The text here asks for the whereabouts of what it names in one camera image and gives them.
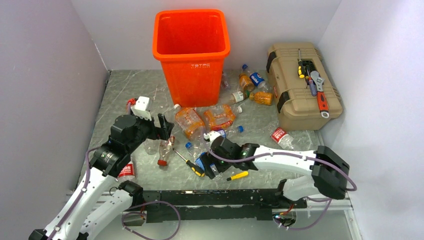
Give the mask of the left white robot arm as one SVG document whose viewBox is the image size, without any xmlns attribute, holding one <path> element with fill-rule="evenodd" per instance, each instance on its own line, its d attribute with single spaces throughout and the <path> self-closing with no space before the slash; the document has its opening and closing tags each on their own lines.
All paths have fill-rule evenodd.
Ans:
<svg viewBox="0 0 424 240">
<path fill-rule="evenodd" d="M 143 188 L 129 180 L 121 183 L 99 208 L 93 207 L 145 140 L 167 140 L 171 136 L 174 123 L 168 122 L 164 114 L 157 116 L 160 126 L 155 126 L 152 117 L 118 116 L 110 127 L 108 140 L 92 149 L 92 158 L 85 159 L 85 176 L 68 202 L 45 228 L 35 229 L 29 239 L 92 240 L 124 210 L 139 209 L 144 203 Z"/>
</svg>

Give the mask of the Pepsi bottle blue label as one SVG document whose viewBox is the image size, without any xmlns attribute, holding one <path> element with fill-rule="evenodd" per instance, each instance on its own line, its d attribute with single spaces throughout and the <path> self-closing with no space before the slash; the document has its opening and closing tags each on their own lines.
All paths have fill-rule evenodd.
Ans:
<svg viewBox="0 0 424 240">
<path fill-rule="evenodd" d="M 186 161 L 186 164 L 190 169 L 199 177 L 205 175 L 205 166 L 207 164 L 206 158 L 202 160 L 202 156 L 206 154 L 206 147 L 200 142 L 187 142 L 185 148 L 190 154 L 190 159 Z"/>
</svg>

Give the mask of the clear bottle by left arm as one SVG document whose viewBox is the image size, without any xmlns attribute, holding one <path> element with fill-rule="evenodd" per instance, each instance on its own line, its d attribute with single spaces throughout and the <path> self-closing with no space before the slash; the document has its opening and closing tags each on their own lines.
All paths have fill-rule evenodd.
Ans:
<svg viewBox="0 0 424 240">
<path fill-rule="evenodd" d="M 143 143 L 144 150 L 148 155 L 155 155 L 159 150 L 159 145 L 159 140 L 153 140 L 149 138 L 146 139 L 146 141 Z"/>
</svg>

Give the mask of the red cap clear bottle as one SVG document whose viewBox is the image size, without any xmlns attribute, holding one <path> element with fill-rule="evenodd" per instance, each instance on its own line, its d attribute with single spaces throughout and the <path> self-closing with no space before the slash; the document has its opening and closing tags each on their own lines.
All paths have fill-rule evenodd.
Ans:
<svg viewBox="0 0 424 240">
<path fill-rule="evenodd" d="M 175 137 L 171 135 L 167 140 L 161 140 L 159 145 L 159 158 L 157 164 L 161 167 L 168 165 L 170 154 L 173 151 L 175 144 Z"/>
</svg>

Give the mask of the large orange bottle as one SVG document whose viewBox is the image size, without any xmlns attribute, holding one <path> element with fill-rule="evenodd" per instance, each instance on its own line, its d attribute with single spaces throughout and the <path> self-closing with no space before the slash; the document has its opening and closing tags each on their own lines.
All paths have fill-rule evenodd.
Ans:
<svg viewBox="0 0 424 240">
<path fill-rule="evenodd" d="M 174 120 L 189 140 L 197 139 L 205 131 L 205 123 L 194 108 L 182 107 L 179 104 L 175 104 L 173 108 L 175 109 Z"/>
<path fill-rule="evenodd" d="M 202 115 L 206 127 L 211 131 L 218 131 L 229 128 L 241 114 L 241 106 L 230 106 L 228 104 L 216 105 L 206 110 Z"/>
</svg>

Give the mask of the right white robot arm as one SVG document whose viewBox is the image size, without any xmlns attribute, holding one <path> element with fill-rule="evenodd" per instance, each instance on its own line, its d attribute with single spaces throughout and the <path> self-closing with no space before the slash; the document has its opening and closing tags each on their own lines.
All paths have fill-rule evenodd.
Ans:
<svg viewBox="0 0 424 240">
<path fill-rule="evenodd" d="M 280 181 L 276 203 L 289 207 L 294 201 L 321 194 L 334 200 L 342 200 L 347 192 L 358 189 L 349 177 L 350 165 L 331 148 L 320 145 L 315 150 L 293 151 L 273 149 L 256 143 L 238 145 L 220 134 L 201 139 L 206 148 L 208 163 L 204 170 L 211 174 L 214 165 L 222 173 L 234 167 L 243 171 L 279 170 L 298 174 L 296 179 Z"/>
</svg>

